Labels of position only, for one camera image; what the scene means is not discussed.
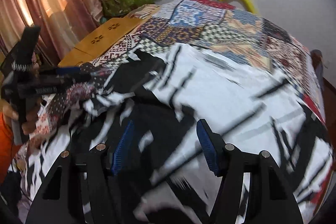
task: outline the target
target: metal pin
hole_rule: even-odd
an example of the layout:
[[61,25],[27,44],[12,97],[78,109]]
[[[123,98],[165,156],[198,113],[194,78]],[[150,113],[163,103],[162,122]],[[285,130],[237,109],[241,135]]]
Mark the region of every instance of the metal pin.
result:
[[100,143],[99,145],[96,146],[96,149],[99,151],[104,150],[105,148],[106,148],[106,145],[103,143]]
[[232,151],[232,150],[234,150],[234,148],[235,148],[235,146],[233,144],[228,143],[228,144],[225,145],[226,150]]
[[62,157],[62,158],[66,158],[67,156],[69,156],[69,151],[64,150],[64,151],[61,153],[61,157]]
[[261,152],[261,155],[265,158],[268,158],[270,156],[270,153],[264,150],[263,152]]

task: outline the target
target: pink curtain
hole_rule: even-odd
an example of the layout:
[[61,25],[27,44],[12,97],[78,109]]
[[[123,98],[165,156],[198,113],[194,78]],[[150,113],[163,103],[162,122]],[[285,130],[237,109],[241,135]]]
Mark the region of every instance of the pink curtain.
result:
[[99,0],[0,0],[0,48],[9,51],[25,26],[41,27],[38,48],[57,65],[74,45],[92,32],[102,16]]

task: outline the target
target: orange sleeve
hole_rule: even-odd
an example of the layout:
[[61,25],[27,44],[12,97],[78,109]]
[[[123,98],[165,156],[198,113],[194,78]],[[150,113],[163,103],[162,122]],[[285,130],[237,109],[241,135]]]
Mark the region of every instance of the orange sleeve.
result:
[[12,130],[4,123],[0,116],[0,184],[4,181],[11,160],[20,149],[20,145],[13,144]]

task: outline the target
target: clothes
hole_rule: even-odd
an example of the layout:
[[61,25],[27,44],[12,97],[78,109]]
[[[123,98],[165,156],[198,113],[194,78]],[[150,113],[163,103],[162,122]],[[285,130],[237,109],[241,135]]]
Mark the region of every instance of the clothes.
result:
[[[263,103],[262,112],[225,133],[224,139],[245,152],[268,150],[306,212],[332,163],[324,126],[291,85],[255,97],[281,82],[281,70],[270,74],[214,55],[231,70],[209,63],[203,51],[186,44],[153,54],[134,48],[105,76],[104,88],[83,103],[85,112],[67,112],[58,131],[29,157],[24,184],[30,198],[63,150],[80,153],[99,143],[118,142],[132,120],[135,135],[117,177],[120,197],[115,197],[124,222],[160,223],[169,212],[177,222],[207,223],[221,179],[209,171],[204,156],[165,176],[199,147],[198,119],[205,118],[212,131],[223,133]],[[165,182],[153,188],[163,178]],[[248,174],[243,189],[242,196],[249,190]],[[238,223],[244,221],[245,211],[243,204]]]
[[20,145],[13,144],[12,130],[5,124],[3,114],[0,118],[0,184],[4,181],[9,165]]

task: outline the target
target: person's arm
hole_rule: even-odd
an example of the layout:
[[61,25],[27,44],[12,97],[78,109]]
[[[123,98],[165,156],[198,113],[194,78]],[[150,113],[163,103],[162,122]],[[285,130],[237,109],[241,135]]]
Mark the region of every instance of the person's arm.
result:
[[[24,134],[30,134],[36,129],[37,112],[39,109],[40,101],[38,101],[36,107],[27,113],[27,122],[22,125]],[[13,143],[12,119],[18,120],[18,115],[10,104],[4,102],[2,113],[0,112],[0,184],[4,181],[9,165],[21,147]]]

